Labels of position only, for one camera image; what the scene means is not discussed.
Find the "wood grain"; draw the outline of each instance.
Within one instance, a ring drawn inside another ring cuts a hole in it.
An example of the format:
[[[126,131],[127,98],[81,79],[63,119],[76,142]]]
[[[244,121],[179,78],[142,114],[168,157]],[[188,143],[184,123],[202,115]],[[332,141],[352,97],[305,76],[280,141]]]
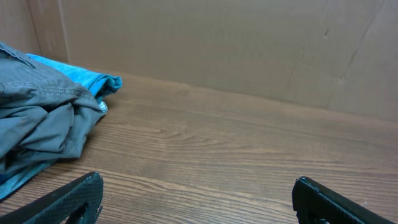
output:
[[[301,175],[398,222],[397,123],[114,74],[124,86],[81,158],[40,173],[0,214],[97,170],[98,223],[297,223]]]

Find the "bright blue fabric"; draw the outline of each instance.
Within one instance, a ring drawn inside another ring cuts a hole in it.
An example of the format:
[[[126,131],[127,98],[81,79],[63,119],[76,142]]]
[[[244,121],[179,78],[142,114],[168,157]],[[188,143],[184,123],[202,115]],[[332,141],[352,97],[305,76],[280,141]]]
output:
[[[82,86],[86,87],[94,95],[101,107],[102,104],[105,105],[105,103],[101,101],[106,95],[116,93],[116,91],[122,87],[121,77],[93,72],[85,68],[56,62],[34,54],[27,55],[38,62],[55,68],[74,82],[80,83]]]

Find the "clothing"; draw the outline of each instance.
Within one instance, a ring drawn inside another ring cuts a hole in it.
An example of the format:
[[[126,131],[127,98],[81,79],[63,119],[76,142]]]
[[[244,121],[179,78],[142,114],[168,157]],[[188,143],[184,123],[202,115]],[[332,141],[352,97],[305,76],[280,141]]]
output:
[[[103,111],[55,69],[2,42],[0,54],[2,199],[56,159],[79,157]]]
[[[61,62],[44,58],[34,54],[27,54],[30,58],[41,62],[45,65],[55,68],[59,72],[72,79],[74,82],[80,83],[95,96],[99,106],[103,109],[104,113],[108,108],[102,101],[106,95],[116,93],[122,86],[121,77],[114,77],[112,75],[102,74],[87,70],[85,68],[67,65]]]

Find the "gray denim garment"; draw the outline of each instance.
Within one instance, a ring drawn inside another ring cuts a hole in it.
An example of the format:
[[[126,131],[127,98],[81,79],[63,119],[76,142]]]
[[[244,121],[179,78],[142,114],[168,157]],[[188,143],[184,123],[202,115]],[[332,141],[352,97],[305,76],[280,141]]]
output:
[[[85,87],[0,42],[0,174],[79,157],[102,115]]]

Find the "cardboard wall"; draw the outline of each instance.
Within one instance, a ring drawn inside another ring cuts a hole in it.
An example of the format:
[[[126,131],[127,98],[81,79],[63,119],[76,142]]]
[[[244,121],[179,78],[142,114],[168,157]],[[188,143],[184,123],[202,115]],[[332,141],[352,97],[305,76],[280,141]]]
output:
[[[398,122],[397,0],[57,3],[70,63]]]
[[[40,54],[27,0],[0,1],[0,41],[24,52]]]

